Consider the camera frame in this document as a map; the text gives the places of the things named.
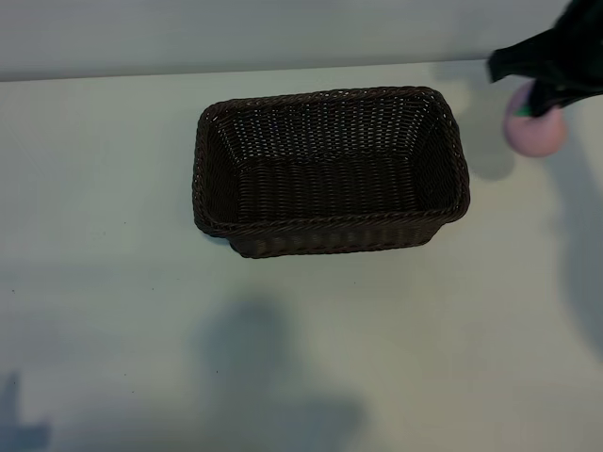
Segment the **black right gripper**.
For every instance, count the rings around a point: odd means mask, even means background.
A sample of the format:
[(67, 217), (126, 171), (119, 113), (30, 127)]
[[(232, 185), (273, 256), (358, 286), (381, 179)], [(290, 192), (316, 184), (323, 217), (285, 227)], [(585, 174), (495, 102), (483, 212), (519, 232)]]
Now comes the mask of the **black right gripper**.
[[(491, 83), (508, 76), (533, 78), (532, 39), (495, 50), (487, 59)], [(602, 2), (572, 1), (548, 31), (546, 48), (524, 110), (531, 118), (555, 106), (602, 93)]]

